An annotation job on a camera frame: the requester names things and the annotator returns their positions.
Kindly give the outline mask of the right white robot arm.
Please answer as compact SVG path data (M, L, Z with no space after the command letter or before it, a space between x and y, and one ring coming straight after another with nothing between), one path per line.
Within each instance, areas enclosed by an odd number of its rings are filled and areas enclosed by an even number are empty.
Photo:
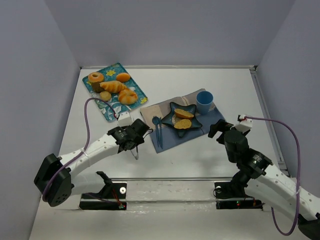
M285 175L267 156L249 147L247 134L255 117L239 115L238 124L220 119L210 126L209 138L217 132L219 144L224 145L229 162L236 164L238 172L231 181L217 183L213 195L220 199L255 197L293 218L289 236L295 228L311 240L320 238L320 199L301 186L300 175Z

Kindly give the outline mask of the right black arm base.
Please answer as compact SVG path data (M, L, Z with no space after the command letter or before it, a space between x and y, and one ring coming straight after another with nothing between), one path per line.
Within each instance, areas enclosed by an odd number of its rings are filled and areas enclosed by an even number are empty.
M263 210L265 203L244 191L232 191L228 189L230 182L216 182L214 184L213 196L216 198L217 210L242 210L260 209Z

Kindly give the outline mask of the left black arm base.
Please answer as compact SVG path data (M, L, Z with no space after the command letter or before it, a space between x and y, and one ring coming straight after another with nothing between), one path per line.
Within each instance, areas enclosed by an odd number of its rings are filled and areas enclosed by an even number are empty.
M92 211L125 211L127 209L127 182L114 181L98 193L83 193L79 208Z

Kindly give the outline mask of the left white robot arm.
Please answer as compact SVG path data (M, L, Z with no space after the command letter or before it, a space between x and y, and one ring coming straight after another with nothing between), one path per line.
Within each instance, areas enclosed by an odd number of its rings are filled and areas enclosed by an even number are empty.
M107 157L137 148L145 142L144 135L149 129L141 119L136 119L129 126L109 130L87 147L61 156L47 155L33 181L42 194L42 200L56 207L72 195L100 192L106 186L98 189L94 184L95 190L90 190L92 181L109 185L109 178L103 172L95 173L94 177L87 177L81 172Z

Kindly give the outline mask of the brown bread slice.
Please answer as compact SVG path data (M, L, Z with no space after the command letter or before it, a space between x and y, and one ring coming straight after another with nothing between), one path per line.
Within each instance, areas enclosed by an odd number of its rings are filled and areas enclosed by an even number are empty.
M181 119L174 124L174 128L178 130L186 130L189 129L191 126L192 121L187 118Z

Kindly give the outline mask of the oval seeded bread slice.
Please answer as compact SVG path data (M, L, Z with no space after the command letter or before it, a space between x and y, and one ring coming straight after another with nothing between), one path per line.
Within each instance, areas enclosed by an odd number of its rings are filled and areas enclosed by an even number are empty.
M188 111L185 111L183 109L180 109L180 108L176 108L174 110L174 114L177 118L180 118L180 119L188 119L188 120L191 120L192 118L194 118L194 114L188 112Z

